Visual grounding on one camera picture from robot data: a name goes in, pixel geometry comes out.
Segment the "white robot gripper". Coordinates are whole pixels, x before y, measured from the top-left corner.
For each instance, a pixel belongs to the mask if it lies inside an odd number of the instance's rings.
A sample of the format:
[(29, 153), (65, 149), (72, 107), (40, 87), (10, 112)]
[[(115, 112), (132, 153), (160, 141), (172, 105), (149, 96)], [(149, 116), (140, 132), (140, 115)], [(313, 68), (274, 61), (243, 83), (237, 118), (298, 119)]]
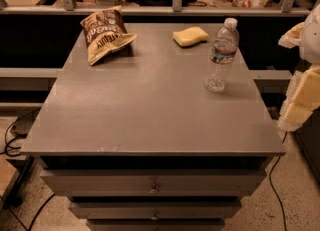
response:
[[(300, 57), (311, 64), (320, 64), (320, 4), (310, 12), (304, 23), (298, 23), (282, 35), (278, 44), (285, 48), (300, 44)], [(296, 131), (319, 107), (320, 67), (311, 66), (304, 72), (296, 71), (280, 109), (278, 127), (283, 131)]]

